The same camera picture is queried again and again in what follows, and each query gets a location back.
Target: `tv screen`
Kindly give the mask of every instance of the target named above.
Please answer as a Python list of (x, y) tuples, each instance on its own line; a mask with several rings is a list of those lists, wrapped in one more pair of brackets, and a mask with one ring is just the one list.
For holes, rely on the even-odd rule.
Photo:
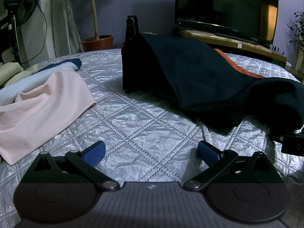
[(175, 0), (175, 23), (272, 44), (279, 0)]

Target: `blue gripper pad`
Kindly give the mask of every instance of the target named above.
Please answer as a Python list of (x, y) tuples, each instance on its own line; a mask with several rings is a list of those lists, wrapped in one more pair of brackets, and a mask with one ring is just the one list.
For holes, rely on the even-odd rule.
[(105, 157), (105, 143), (99, 140), (83, 150), (81, 155), (83, 161), (95, 167)]
[(224, 153), (209, 144), (205, 140), (201, 140), (197, 146), (199, 157), (210, 167), (224, 157)]

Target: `tv stand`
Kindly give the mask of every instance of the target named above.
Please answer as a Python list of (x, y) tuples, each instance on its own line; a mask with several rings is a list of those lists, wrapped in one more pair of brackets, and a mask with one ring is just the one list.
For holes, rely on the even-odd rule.
[(231, 39), (228, 37), (218, 36), (210, 32), (202, 32), (186, 28), (176, 27), (173, 31), (177, 36), (198, 39), (210, 45), (213, 48), (218, 48), (225, 53), (244, 55), (266, 62), (270, 62), (285, 68), (287, 58), (274, 50), (266, 48), (262, 45), (245, 42), (243, 39)]
[(218, 33), (218, 32), (214, 32), (213, 34), (216, 35), (216, 36), (219, 36), (219, 37), (235, 39), (235, 40), (243, 41), (243, 42), (250, 43), (250, 44), (253, 44), (253, 45), (259, 45), (252, 40), (247, 40), (247, 39), (239, 38), (239, 37), (232, 36), (232, 35), (222, 34), (222, 33)]

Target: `navy blue cloth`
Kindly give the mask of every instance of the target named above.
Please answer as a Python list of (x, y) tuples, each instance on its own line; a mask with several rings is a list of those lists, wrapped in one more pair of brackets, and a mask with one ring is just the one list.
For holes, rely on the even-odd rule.
[(121, 54), (124, 90), (165, 92), (187, 114), (215, 128), (236, 127), (245, 115), (281, 131), (304, 124), (304, 85), (243, 74), (196, 39), (137, 34)]
[(64, 60), (64, 61), (59, 62), (59, 63), (49, 64), (48, 66), (40, 69), (37, 73), (39, 73), (39, 72), (41, 72), (43, 70), (46, 70), (46, 69), (50, 69), (50, 68), (56, 67), (56, 66), (58, 66), (60, 64), (63, 64), (63, 63), (68, 63), (68, 62), (71, 62), (71, 63), (75, 64), (78, 67), (78, 69), (80, 69), (80, 67), (82, 65), (82, 62), (81, 62), (81, 60), (79, 58), (67, 59), (67, 60)]

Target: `purple wall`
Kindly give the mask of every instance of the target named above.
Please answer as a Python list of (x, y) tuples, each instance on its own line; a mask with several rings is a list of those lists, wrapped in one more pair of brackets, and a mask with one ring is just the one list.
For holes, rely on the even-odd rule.
[[(94, 36), (90, 0), (72, 0), (74, 16), (82, 40)], [(172, 35), (175, 0), (95, 0), (99, 34), (114, 35), (114, 47), (125, 40), (126, 18), (137, 15), (140, 32)], [(304, 10), (304, 0), (279, 0), (278, 23), (274, 45), (295, 65), (297, 47), (289, 43), (287, 23), (294, 20), (295, 11)]]
[[(91, 0), (72, 0), (82, 40), (94, 36)], [(137, 15), (139, 31), (172, 34), (175, 0), (95, 0), (99, 34), (114, 35), (118, 47), (126, 35), (128, 15)]]
[(297, 62), (298, 47), (289, 43), (292, 38), (287, 24), (295, 20), (294, 12), (297, 11), (304, 11), (304, 0), (279, 0), (278, 21), (273, 43), (280, 48), (280, 52), (285, 52), (284, 56), (293, 67)]

